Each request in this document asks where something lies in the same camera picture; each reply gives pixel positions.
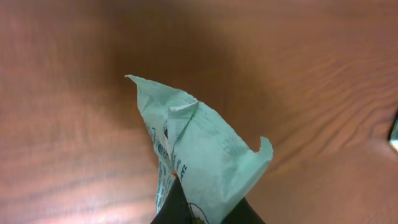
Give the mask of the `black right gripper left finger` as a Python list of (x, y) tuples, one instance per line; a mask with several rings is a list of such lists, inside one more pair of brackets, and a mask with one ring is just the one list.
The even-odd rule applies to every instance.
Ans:
[(163, 207), (150, 224), (192, 224), (192, 216), (181, 183), (175, 179)]

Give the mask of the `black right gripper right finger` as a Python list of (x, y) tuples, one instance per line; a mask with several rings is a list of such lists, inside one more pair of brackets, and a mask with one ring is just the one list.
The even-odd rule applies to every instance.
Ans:
[(266, 224), (244, 197), (221, 224)]

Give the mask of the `mint green snack packet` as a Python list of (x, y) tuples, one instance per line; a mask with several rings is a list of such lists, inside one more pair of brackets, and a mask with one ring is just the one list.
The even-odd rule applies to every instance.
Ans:
[(159, 158), (156, 209), (165, 207), (179, 181), (188, 212), (200, 223), (221, 223), (263, 175), (273, 157), (261, 138), (250, 150), (213, 109), (183, 90), (128, 76), (137, 86), (137, 107)]

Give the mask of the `green Kleenex tissue pack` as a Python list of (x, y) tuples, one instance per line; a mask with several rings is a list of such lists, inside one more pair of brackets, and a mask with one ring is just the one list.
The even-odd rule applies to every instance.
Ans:
[(389, 145), (395, 152), (398, 152), (398, 136), (397, 136), (397, 127), (398, 127), (398, 115), (397, 113), (394, 116), (394, 122), (391, 126), (390, 134), (389, 134)]

